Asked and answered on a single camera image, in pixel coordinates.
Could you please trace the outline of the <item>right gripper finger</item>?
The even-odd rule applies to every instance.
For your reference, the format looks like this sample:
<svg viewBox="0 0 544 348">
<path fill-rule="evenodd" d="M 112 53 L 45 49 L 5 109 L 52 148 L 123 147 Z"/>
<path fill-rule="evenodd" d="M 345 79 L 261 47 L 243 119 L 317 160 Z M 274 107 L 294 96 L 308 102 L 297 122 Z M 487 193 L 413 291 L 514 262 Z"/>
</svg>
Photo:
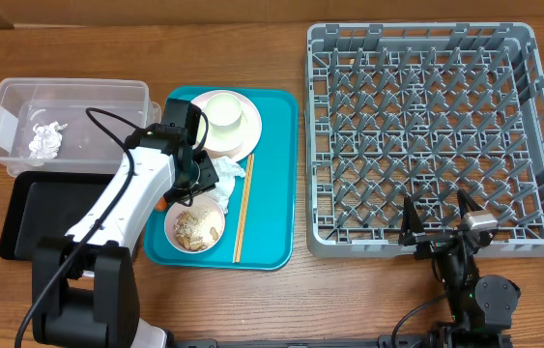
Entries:
<svg viewBox="0 0 544 348">
<path fill-rule="evenodd" d="M 403 201 L 403 216 L 399 237 L 413 238 L 424 234 L 423 224 L 416 211 L 415 204 L 409 196 L 406 196 Z"/>
<path fill-rule="evenodd" d="M 469 212 L 482 210 L 482 207 L 479 206 L 464 189 L 459 188 L 456 195 L 461 216 L 464 216 Z"/>
</svg>

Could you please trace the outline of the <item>white napkin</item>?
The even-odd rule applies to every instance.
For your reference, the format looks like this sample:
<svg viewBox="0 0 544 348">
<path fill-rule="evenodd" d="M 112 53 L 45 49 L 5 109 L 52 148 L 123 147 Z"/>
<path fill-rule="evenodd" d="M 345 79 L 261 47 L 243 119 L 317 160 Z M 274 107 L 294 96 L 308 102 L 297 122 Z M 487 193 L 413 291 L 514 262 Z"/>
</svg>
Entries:
<svg viewBox="0 0 544 348">
<path fill-rule="evenodd" d="M 212 165 L 218 176 L 215 187 L 206 192 L 222 209 L 225 215 L 228 214 L 228 204 L 236 184 L 236 178 L 244 178 L 245 170 L 232 159 L 223 156 L 212 159 Z"/>
</svg>

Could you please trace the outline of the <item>small pink bowl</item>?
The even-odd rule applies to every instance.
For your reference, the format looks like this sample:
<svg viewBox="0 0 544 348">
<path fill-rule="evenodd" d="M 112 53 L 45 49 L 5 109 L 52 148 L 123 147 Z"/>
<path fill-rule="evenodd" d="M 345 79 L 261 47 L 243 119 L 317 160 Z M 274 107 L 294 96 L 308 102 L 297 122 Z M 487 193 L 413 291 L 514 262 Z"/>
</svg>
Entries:
<svg viewBox="0 0 544 348">
<path fill-rule="evenodd" d="M 222 237 L 225 214 L 209 196 L 197 196 L 191 206 L 173 204 L 166 212 L 164 232 L 178 251 L 202 253 L 214 247 Z"/>
</svg>

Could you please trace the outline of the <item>peanuts and rice scraps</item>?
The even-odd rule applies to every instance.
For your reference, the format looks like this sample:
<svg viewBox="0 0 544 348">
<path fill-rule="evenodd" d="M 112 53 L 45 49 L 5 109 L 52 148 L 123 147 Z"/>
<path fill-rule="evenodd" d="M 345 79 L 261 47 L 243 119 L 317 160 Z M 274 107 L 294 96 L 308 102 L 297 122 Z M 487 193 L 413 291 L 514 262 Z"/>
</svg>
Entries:
<svg viewBox="0 0 544 348">
<path fill-rule="evenodd" d="M 209 207 L 193 207 L 181 212 L 174 233 L 182 247 L 201 251 L 212 247 L 220 237 L 223 214 Z"/>
</svg>

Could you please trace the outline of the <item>aluminium foil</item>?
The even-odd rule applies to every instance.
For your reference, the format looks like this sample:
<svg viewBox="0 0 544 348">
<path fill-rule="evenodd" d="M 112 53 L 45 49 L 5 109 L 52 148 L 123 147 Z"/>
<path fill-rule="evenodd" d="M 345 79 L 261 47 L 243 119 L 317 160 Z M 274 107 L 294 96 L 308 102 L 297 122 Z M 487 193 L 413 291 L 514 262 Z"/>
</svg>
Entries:
<svg viewBox="0 0 544 348">
<path fill-rule="evenodd" d="M 30 150 L 29 158 L 39 160 L 55 159 L 63 140 L 61 131 L 67 126 L 67 124 L 60 125 L 57 121 L 46 126 L 35 124 L 33 127 L 35 136 L 28 145 Z"/>
</svg>

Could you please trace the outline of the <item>orange carrot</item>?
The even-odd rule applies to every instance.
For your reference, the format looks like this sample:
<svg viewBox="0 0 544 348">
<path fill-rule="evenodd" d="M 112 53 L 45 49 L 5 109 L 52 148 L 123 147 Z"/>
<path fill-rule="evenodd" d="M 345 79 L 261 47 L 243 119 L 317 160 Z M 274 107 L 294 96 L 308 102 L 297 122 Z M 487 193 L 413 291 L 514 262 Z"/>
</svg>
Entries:
<svg viewBox="0 0 544 348">
<path fill-rule="evenodd" d="M 157 212 L 165 212 L 167 208 L 168 208 L 167 202 L 165 201 L 163 197 L 161 197 L 155 206 L 155 210 Z"/>
</svg>

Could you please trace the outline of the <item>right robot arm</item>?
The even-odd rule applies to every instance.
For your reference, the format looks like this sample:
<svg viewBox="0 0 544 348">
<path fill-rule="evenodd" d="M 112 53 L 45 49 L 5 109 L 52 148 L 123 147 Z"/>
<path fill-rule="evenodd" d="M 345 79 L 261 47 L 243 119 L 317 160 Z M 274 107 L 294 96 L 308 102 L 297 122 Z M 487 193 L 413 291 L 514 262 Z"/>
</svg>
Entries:
<svg viewBox="0 0 544 348">
<path fill-rule="evenodd" d="M 407 342 L 411 347 L 510 347 L 504 332 L 512 326 L 512 314 L 521 297 L 519 286 L 500 275 L 481 275 L 474 256 L 491 244 L 499 225 L 493 214 L 481 208 L 469 194 L 457 191 L 461 222 L 451 231 L 425 232 L 415 204 L 404 199 L 398 243 L 414 246 L 416 260 L 429 260 L 435 279 L 444 292 L 404 315 L 390 336 L 393 347 Z M 403 324 L 432 305 L 445 300 L 451 321 L 438 323 L 425 336 L 400 336 Z"/>
</svg>

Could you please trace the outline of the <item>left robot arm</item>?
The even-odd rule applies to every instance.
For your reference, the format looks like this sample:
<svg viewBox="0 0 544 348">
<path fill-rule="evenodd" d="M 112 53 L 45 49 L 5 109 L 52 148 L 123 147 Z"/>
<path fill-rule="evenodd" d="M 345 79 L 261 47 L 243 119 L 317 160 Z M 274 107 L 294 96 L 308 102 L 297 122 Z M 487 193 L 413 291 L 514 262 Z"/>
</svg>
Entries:
<svg viewBox="0 0 544 348">
<path fill-rule="evenodd" d="M 216 183 L 208 132 L 153 124 L 117 142 L 121 167 L 91 210 L 65 236 L 39 242 L 21 333 L 60 347 L 173 346 L 172 333 L 140 316 L 131 254 L 160 199 L 189 205 Z"/>
</svg>

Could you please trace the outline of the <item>white bowl under cup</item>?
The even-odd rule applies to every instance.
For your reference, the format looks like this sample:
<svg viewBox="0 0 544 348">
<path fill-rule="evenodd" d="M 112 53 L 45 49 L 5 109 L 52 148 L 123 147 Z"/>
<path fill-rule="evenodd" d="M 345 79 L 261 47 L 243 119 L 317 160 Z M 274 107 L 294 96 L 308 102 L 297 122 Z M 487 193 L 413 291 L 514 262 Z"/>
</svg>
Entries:
<svg viewBox="0 0 544 348">
<path fill-rule="evenodd" d="M 210 122 L 201 122 L 198 127 L 196 141 L 206 139 L 203 147 L 215 152 L 228 152 L 236 149 L 243 143 L 244 132 L 247 129 L 245 122 L 231 125 L 220 125 Z"/>
</svg>

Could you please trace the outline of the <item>white cup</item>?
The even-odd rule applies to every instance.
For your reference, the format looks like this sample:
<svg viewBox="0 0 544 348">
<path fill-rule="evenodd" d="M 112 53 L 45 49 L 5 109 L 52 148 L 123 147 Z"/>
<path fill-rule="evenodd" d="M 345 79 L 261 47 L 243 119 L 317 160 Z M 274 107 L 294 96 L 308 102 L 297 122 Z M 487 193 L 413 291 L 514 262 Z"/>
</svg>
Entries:
<svg viewBox="0 0 544 348">
<path fill-rule="evenodd" d="M 208 100 L 204 111 L 211 124 L 223 131 L 236 129 L 243 116 L 241 102 L 237 97 L 225 92 L 214 94 Z"/>
</svg>

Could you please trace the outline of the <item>large white plate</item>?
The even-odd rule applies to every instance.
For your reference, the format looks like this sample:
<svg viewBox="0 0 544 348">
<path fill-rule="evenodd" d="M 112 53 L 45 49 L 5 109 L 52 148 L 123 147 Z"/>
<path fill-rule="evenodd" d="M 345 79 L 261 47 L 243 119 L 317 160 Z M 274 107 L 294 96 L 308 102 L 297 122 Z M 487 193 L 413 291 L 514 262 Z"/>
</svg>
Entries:
<svg viewBox="0 0 544 348">
<path fill-rule="evenodd" d="M 215 152 L 215 151 L 207 150 L 204 147 L 203 149 L 208 152 L 211 158 L 219 158 L 219 157 L 226 156 L 232 159 L 233 161 L 240 161 L 246 158 L 254 150 L 254 148 L 257 146 L 261 138 L 261 134 L 262 134 L 261 115 L 257 107 L 254 105 L 254 103 L 250 99 L 248 99 L 243 94 L 240 94 L 234 91 L 229 91 L 229 90 L 212 90 L 210 92 L 206 92 L 197 96 L 191 102 L 195 104 L 196 106 L 200 107 L 201 110 L 206 115 L 204 108 L 208 100 L 214 94 L 221 93 L 221 92 L 232 94 L 233 96 L 237 97 L 238 100 L 242 104 L 243 116 L 242 116 L 241 122 L 245 122 L 247 125 L 247 129 L 243 134 L 244 135 L 243 143 L 240 146 L 238 146 L 236 149 L 232 151 L 228 151 L 228 152 Z M 205 123 L 206 124 L 210 123 L 208 116 L 207 116 L 207 122 Z"/>
</svg>

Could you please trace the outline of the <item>teal serving tray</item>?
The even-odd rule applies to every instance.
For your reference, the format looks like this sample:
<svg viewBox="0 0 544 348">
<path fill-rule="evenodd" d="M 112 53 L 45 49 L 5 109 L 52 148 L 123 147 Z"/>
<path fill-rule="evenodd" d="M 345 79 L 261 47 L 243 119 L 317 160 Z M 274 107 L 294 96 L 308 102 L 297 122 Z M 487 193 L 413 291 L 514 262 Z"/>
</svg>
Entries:
<svg viewBox="0 0 544 348">
<path fill-rule="evenodd" d="M 295 98 L 281 90 L 235 88 L 256 107 L 262 134 L 253 149 L 253 176 L 246 213 L 241 260 L 233 261 L 243 197 L 243 179 L 228 203 L 223 235 L 200 253 L 172 246 L 165 213 L 151 213 L 144 238 L 147 256 L 163 266 L 273 271 L 291 257 L 297 184 L 298 113 Z"/>
</svg>

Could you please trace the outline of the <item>black plastic tray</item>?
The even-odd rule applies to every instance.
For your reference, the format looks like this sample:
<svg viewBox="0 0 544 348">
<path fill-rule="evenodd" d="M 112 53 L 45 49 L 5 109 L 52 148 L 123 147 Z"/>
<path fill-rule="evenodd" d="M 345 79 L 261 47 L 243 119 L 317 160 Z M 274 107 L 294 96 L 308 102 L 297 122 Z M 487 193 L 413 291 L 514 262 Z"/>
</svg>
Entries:
<svg viewBox="0 0 544 348">
<path fill-rule="evenodd" d="M 25 171 L 14 180 L 0 257 L 30 261 L 43 237 L 62 237 L 96 203 L 113 176 Z"/>
</svg>

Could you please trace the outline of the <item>clear plastic bin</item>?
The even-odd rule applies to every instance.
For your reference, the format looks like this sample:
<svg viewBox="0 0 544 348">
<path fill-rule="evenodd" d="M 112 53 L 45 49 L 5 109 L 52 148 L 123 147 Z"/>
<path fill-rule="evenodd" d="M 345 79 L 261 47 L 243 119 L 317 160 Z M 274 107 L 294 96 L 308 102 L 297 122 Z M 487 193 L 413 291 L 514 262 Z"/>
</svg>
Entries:
<svg viewBox="0 0 544 348">
<path fill-rule="evenodd" d="M 123 117 L 121 122 L 94 116 L 120 139 L 135 126 L 145 128 L 161 118 L 148 85 L 138 80 L 91 78 L 6 78 L 0 83 L 0 163 L 15 177 L 24 171 L 112 174 L 121 148 L 86 115 L 95 107 Z M 57 121 L 68 126 L 55 159 L 30 159 L 35 124 Z"/>
</svg>

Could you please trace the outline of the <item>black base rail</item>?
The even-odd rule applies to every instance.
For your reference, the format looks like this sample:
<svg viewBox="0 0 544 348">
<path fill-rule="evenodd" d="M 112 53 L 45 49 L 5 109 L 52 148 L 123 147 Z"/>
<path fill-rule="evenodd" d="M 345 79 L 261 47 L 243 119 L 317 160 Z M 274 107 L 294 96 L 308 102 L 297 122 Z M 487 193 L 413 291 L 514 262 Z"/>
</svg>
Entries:
<svg viewBox="0 0 544 348">
<path fill-rule="evenodd" d="M 395 347 L 433 348 L 439 347 L 429 334 L 399 334 Z M 380 335 L 374 339 L 311 339 L 311 340 L 248 340 L 218 341 L 215 339 L 175 340 L 176 348 L 391 348 L 391 335 Z"/>
</svg>

